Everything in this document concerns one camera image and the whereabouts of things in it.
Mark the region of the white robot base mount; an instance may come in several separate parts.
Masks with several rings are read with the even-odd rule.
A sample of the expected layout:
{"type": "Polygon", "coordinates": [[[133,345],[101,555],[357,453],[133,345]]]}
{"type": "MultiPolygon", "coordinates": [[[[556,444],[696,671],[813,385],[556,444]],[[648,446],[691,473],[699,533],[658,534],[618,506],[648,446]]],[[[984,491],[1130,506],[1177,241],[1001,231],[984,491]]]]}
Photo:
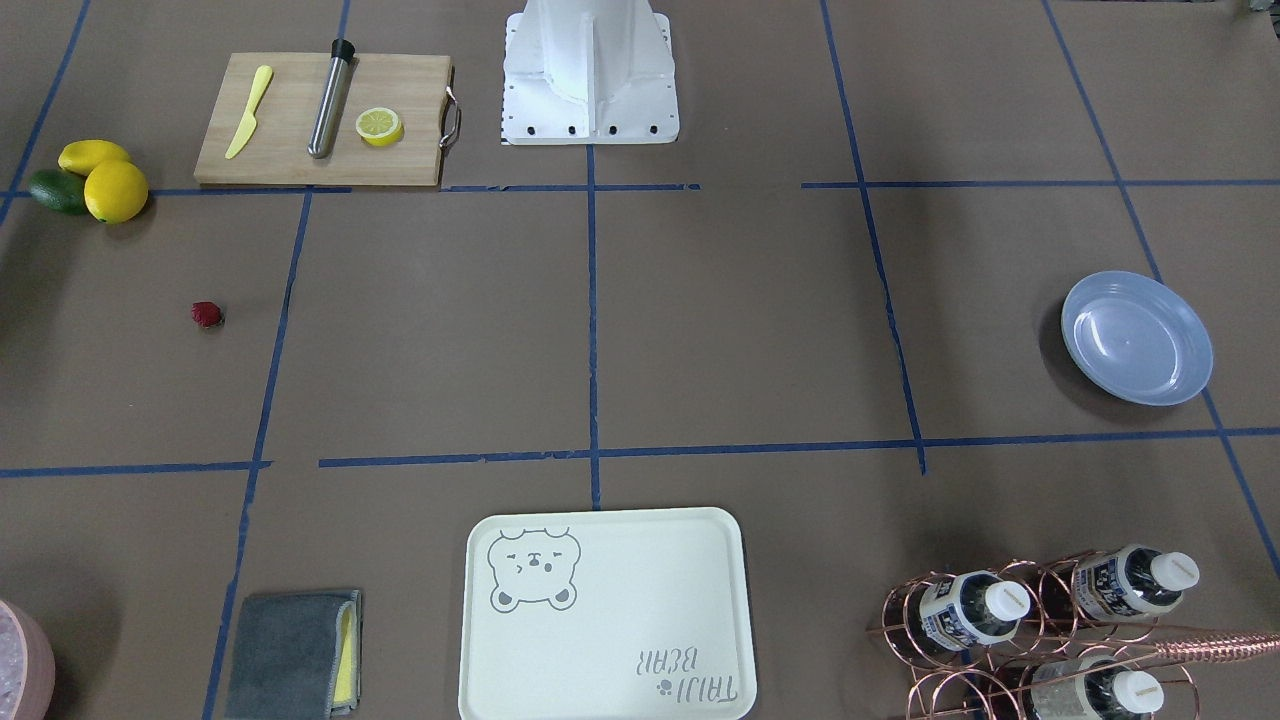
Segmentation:
{"type": "Polygon", "coordinates": [[[669,18],[648,1],[529,1],[504,27],[500,141],[673,143],[669,18]]]}

